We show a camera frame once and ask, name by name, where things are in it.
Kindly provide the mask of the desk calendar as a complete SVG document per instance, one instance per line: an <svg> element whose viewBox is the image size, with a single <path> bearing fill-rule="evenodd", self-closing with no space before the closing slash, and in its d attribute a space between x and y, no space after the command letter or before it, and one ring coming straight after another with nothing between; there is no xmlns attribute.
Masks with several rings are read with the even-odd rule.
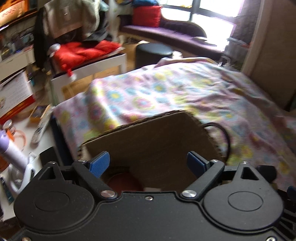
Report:
<svg viewBox="0 0 296 241"><path fill-rule="evenodd" d="M25 70L1 83L1 125L35 102Z"/></svg>

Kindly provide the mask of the red seat cushion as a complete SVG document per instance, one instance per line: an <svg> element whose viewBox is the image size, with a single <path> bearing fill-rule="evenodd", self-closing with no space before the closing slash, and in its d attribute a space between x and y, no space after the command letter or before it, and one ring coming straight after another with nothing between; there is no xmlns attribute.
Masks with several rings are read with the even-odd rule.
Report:
<svg viewBox="0 0 296 241"><path fill-rule="evenodd" d="M73 75L72 70L86 63L107 57L109 54L120 50L121 44L102 40L96 44L81 42L70 42L61 45L59 50L53 54L53 60L62 72Z"/></svg>

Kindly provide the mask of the red pillow on chaise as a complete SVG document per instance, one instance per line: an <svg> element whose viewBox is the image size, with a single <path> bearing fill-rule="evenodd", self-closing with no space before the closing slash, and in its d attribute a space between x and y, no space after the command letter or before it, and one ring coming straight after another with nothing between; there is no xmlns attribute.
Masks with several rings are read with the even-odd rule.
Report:
<svg viewBox="0 0 296 241"><path fill-rule="evenodd" d="M158 28L161 22L161 6L139 6L133 9L134 26Z"/></svg>

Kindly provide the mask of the black round stool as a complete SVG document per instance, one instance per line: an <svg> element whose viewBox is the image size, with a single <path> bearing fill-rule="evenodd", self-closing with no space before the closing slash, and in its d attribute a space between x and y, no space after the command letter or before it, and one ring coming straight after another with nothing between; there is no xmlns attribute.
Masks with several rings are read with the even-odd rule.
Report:
<svg viewBox="0 0 296 241"><path fill-rule="evenodd" d="M135 69L158 63L162 58L172 58L173 49L160 43L142 43L135 48Z"/></svg>

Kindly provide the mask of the floral fleece blanket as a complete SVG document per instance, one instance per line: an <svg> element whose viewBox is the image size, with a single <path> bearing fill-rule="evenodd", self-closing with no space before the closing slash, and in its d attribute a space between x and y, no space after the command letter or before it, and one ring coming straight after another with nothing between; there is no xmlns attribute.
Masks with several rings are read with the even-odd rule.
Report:
<svg viewBox="0 0 296 241"><path fill-rule="evenodd" d="M202 123L222 125L230 136L210 128L229 165L241 161L272 165L275 183L295 185L295 116L287 113L252 80L208 61L163 59L131 72L97 78L88 89L54 108L74 158L91 138L121 125L173 110L190 112Z"/></svg>

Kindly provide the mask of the blue cloth on chaise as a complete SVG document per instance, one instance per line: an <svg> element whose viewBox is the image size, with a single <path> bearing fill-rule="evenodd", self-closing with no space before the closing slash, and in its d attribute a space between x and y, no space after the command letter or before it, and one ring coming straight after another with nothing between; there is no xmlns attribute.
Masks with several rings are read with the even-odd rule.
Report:
<svg viewBox="0 0 296 241"><path fill-rule="evenodd" d="M132 6L134 8L141 6L158 6L159 2L157 0L133 0Z"/></svg>

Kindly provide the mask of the grey blanket on chair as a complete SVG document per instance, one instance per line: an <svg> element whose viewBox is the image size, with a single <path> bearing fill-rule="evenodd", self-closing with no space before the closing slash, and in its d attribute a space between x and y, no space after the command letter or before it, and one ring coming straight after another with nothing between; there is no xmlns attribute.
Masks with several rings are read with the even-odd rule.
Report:
<svg viewBox="0 0 296 241"><path fill-rule="evenodd" d="M90 37L109 10L104 1L49 1L44 5L45 33L54 39L80 29L82 38Z"/></svg>

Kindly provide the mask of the purple white bottle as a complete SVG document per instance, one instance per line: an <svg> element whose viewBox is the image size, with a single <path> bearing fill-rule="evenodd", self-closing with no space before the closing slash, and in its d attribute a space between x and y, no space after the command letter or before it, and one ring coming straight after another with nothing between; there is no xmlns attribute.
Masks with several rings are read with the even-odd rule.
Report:
<svg viewBox="0 0 296 241"><path fill-rule="evenodd" d="M29 159L8 137L6 131L1 131L1 156L21 173L25 173Z"/></svg>

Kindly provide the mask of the woven basket with fabric lining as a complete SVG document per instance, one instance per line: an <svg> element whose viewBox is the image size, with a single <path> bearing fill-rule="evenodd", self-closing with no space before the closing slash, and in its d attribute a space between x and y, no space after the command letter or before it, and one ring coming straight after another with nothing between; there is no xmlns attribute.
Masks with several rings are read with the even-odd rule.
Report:
<svg viewBox="0 0 296 241"><path fill-rule="evenodd" d="M186 111L170 111L106 131L84 142L81 160L107 151L110 163L101 180L118 194L124 191L181 192L196 180L187 166L194 151L206 160L226 162L218 144L196 117Z"/></svg>

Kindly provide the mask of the television screen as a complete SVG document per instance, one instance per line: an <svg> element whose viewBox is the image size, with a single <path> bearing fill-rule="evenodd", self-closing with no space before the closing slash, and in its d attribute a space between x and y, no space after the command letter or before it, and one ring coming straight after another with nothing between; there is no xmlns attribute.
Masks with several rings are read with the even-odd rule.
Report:
<svg viewBox="0 0 296 241"><path fill-rule="evenodd" d="M29 1L25 0L1 0L0 25L3 26L10 21L24 15L29 10Z"/></svg>

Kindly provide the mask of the white remote control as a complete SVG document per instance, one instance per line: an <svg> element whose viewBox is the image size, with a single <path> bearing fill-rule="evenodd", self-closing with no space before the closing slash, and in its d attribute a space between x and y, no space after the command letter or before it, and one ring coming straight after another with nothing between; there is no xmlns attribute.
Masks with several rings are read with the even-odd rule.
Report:
<svg viewBox="0 0 296 241"><path fill-rule="evenodd" d="M43 134L50 122L51 119L51 115L53 112L53 107L49 106L49 108L45 111L45 114L41 117L41 120L37 126L37 129L35 130L32 139L31 139L31 143L33 145L38 145L41 138L43 137Z"/></svg>

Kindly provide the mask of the white tv cabinet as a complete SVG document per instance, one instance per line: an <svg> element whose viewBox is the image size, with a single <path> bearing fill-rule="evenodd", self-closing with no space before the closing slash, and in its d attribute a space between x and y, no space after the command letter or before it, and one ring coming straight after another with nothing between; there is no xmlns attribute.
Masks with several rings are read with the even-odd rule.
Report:
<svg viewBox="0 0 296 241"><path fill-rule="evenodd" d="M0 79L1 81L15 72L23 69L27 65L35 62L34 49L21 51L1 61Z"/></svg>

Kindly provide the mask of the purple chaise lounge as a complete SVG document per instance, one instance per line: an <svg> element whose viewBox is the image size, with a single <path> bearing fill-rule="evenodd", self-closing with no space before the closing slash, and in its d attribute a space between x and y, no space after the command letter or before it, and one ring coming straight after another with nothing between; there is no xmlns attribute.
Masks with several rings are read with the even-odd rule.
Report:
<svg viewBox="0 0 296 241"><path fill-rule="evenodd" d="M197 41L206 38L206 32L199 25L185 21L168 20L161 17L159 27L135 26L131 15L119 15L119 34L139 40L166 44L190 56L208 57L219 60L223 54L217 46Z"/></svg>

